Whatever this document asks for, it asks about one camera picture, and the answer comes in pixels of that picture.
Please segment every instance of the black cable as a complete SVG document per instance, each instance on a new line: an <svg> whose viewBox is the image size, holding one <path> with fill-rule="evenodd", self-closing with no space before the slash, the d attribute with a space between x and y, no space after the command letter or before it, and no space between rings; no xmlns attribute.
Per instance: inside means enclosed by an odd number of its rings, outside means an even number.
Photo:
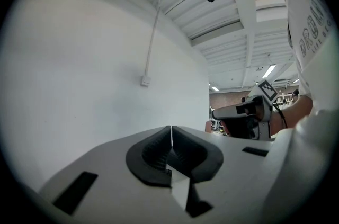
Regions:
<svg viewBox="0 0 339 224"><path fill-rule="evenodd" d="M280 108L279 108L278 103L276 102L276 100L275 100L275 105L273 105L273 106L277 109L277 111L278 111L280 117L282 118L282 120L284 121L285 127L286 127L286 129L287 129L288 127L287 127L287 123L286 123L286 120L285 120L285 116L284 116L284 114L282 113L282 111L280 110Z"/></svg>

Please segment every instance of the wall switch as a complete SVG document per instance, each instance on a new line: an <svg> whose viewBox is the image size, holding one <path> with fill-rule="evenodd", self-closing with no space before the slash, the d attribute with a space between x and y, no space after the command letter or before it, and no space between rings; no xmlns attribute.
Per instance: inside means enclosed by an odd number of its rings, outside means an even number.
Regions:
<svg viewBox="0 0 339 224"><path fill-rule="evenodd" d="M144 75L141 79L142 86L149 86L150 85L150 77Z"/></svg>

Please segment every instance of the black and white square marker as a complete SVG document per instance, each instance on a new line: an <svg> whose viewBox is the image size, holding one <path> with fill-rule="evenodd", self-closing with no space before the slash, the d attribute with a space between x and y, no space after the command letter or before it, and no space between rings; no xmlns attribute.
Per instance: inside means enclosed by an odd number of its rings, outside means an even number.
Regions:
<svg viewBox="0 0 339 224"><path fill-rule="evenodd" d="M270 102L273 102L274 98L278 94L268 81L264 81L259 84L258 88L266 95Z"/></svg>

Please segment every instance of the ceiling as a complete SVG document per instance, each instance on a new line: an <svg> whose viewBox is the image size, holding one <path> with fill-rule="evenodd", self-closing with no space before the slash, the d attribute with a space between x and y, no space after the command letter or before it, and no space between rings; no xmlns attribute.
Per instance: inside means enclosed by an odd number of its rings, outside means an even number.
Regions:
<svg viewBox="0 0 339 224"><path fill-rule="evenodd" d="M157 6L158 0L148 1ZM205 56L219 92L251 89L271 64L273 86L297 79L284 0L161 0L160 9Z"/></svg>

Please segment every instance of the black rectangle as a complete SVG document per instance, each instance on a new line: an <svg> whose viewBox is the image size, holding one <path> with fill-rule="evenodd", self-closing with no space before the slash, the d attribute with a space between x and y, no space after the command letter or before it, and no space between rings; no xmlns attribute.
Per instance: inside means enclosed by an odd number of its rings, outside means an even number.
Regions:
<svg viewBox="0 0 339 224"><path fill-rule="evenodd" d="M98 175L94 173L82 172L80 176L62 192L53 205L63 212L72 215L97 176Z"/></svg>
<svg viewBox="0 0 339 224"><path fill-rule="evenodd" d="M268 150L261 150L261 149L251 148L251 147L245 147L243 151L249 154L255 154L255 155L259 155L263 157L265 157L269 153Z"/></svg>

